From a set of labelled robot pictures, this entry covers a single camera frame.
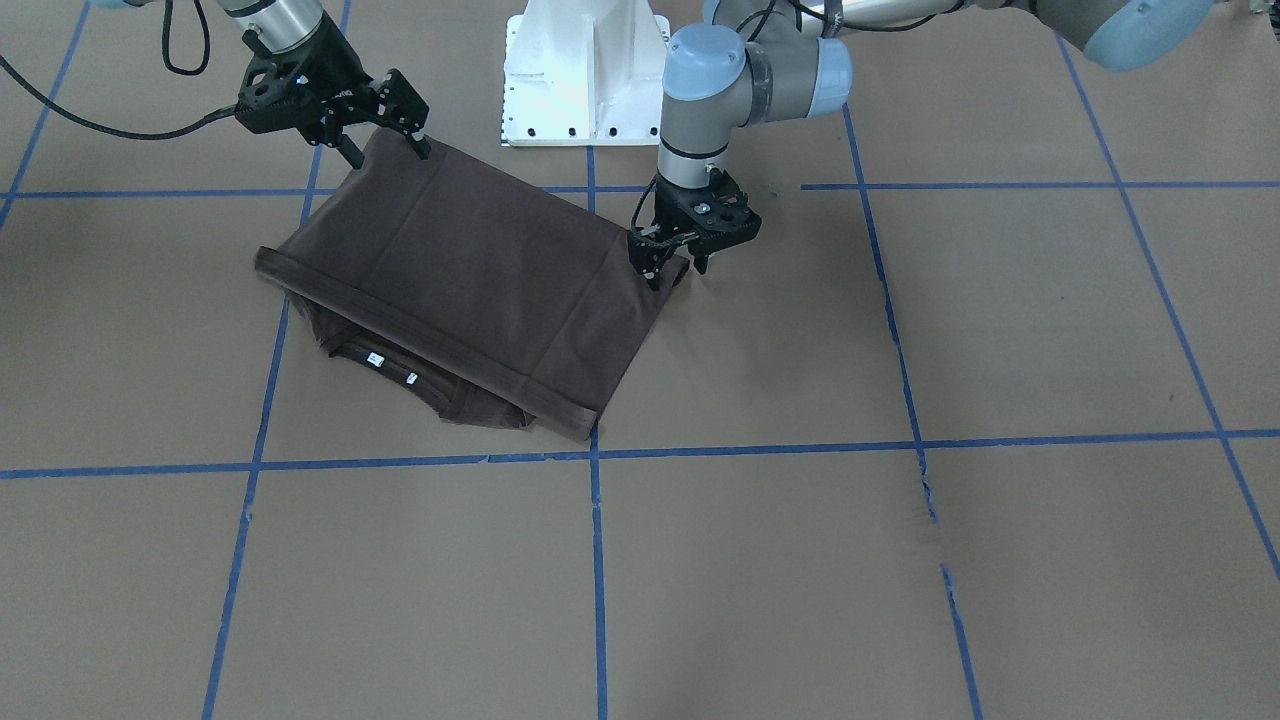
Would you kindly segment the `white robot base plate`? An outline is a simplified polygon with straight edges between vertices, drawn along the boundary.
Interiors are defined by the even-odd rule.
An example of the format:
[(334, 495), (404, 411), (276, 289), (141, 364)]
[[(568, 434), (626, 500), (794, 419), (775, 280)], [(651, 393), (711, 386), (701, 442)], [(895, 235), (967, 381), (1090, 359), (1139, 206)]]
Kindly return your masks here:
[(669, 20), (648, 1), (530, 1), (506, 22), (500, 141), (654, 146)]

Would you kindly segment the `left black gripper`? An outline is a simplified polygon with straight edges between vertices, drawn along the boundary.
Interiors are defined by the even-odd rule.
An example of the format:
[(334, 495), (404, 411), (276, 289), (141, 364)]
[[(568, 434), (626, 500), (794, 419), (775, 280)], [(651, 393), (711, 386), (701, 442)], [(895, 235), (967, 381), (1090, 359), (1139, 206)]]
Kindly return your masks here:
[(705, 275), (713, 254), (759, 234), (762, 218), (732, 176), (713, 168), (708, 179), (708, 186), (690, 190), (654, 176), (654, 222), (628, 231), (628, 259), (649, 290), (659, 290), (660, 273), (677, 249), (686, 247), (695, 272)]

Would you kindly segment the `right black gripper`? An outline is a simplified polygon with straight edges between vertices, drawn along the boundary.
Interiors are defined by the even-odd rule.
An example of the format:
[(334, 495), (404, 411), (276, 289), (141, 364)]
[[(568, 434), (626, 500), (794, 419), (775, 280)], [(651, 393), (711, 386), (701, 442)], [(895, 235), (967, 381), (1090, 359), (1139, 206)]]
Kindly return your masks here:
[(433, 146), (425, 136), (429, 105), (396, 68), (375, 78), (333, 20), (320, 20), (300, 46), (273, 53), (265, 32), (247, 29), (242, 41), (253, 59), (239, 87), (234, 118), (250, 132), (296, 129), (311, 145), (335, 149), (353, 170), (365, 164), (347, 126), (371, 123), (402, 135), (421, 160)]

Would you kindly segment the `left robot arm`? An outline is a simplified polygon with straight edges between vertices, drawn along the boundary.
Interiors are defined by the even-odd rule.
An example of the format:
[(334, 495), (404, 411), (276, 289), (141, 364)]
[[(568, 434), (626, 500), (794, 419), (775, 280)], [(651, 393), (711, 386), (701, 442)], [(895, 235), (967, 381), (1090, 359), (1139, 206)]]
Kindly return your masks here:
[(1140, 69), (1172, 51), (1216, 1), (704, 1), (701, 22), (676, 31), (662, 78), (654, 219), (628, 232), (628, 259), (650, 290), (686, 249), (698, 273), (710, 256), (756, 237), (762, 219), (728, 173), (736, 128), (823, 117), (852, 90), (845, 33), (892, 35), (937, 17), (1014, 9), (1087, 60)]

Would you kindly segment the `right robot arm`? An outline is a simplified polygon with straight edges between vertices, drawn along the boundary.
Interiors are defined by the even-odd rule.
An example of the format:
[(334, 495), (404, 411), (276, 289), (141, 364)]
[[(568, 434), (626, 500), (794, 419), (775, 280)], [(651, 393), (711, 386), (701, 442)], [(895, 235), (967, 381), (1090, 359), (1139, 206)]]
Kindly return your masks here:
[(179, 129), (140, 133), (92, 124), (120, 138), (160, 141), (182, 137), (216, 120), (234, 118), (253, 135), (294, 131), (311, 146), (335, 149), (348, 164), (364, 152), (346, 133), (372, 124), (399, 135), (429, 158), (422, 132), (429, 105), (396, 68), (370, 76), (340, 27), (319, 1), (221, 1), (252, 53), (236, 102)]

